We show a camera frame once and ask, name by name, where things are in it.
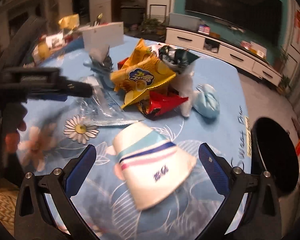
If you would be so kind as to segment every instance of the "white tv cabinet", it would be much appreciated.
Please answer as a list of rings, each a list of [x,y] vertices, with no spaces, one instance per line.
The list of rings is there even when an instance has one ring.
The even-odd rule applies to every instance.
[[[260,79],[266,79],[275,86],[278,86],[281,81],[281,75],[262,58],[239,46],[235,47],[205,34],[177,27],[167,27],[165,42],[221,59]],[[207,47],[213,47],[216,52],[207,50]]]

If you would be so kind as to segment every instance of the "table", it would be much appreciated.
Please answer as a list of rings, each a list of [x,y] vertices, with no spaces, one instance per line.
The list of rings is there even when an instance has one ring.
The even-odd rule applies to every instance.
[[[138,39],[125,36],[124,44],[111,48],[110,56],[116,63],[128,57]],[[160,116],[156,121],[144,122],[165,135],[189,154],[197,156],[198,147],[207,142],[216,155],[226,158],[232,166],[240,166],[250,173],[251,158],[247,153],[246,126],[244,118],[247,108],[237,70],[219,59],[193,52],[201,56],[195,62],[194,89],[202,83],[208,83],[215,88],[220,100],[220,115],[215,121],[204,119],[194,109],[188,119],[183,118],[178,111],[171,111]],[[89,60],[84,51],[83,40],[77,39],[66,46],[60,54],[53,55],[42,63],[42,66],[57,66],[62,68],[63,75],[69,79],[93,74],[90,68],[83,66]],[[123,102],[123,93],[110,92],[119,105]],[[50,173],[54,168],[63,168],[66,163],[77,157],[85,148],[83,144],[72,141],[64,134],[66,120],[73,119],[79,113],[74,107],[75,98],[69,97],[66,102],[29,100],[26,107],[28,114],[25,121],[26,132],[21,133],[18,156],[26,155],[27,142],[36,138],[39,131],[55,128],[51,136],[53,143],[39,149],[45,155],[45,167],[36,171],[36,175]],[[43,127],[46,117],[60,109],[55,125]],[[136,111],[135,106],[127,108]],[[85,221],[101,239],[195,239],[201,230],[213,217],[223,196],[219,195],[200,161],[188,179],[168,198],[153,208],[137,211],[125,181],[114,171],[116,156],[112,147],[114,136],[123,128],[99,127],[96,138],[90,138],[88,143],[97,150],[96,162],[83,183],[79,193],[72,201]],[[228,231],[234,230],[242,216],[245,198]],[[56,222],[62,225],[50,195],[47,201]]]

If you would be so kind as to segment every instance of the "flat screen tv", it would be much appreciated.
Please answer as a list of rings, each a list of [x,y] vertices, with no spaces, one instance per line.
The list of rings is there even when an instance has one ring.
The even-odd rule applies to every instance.
[[[220,18],[278,44],[282,17],[280,0],[186,0],[185,10]]]

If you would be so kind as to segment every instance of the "black trash bin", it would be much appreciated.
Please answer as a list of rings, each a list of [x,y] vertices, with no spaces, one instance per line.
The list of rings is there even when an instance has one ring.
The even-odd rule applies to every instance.
[[[253,125],[251,137],[251,173],[269,171],[279,197],[292,192],[298,182],[299,163],[287,132],[274,120],[261,117]]]

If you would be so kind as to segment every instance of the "yellow bottle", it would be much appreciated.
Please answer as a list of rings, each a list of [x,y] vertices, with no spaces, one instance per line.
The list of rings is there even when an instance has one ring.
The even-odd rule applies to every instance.
[[[46,37],[47,35],[43,35],[41,38],[39,38],[39,44],[38,44],[38,54],[41,60],[45,60],[50,56],[50,50],[46,43]]]

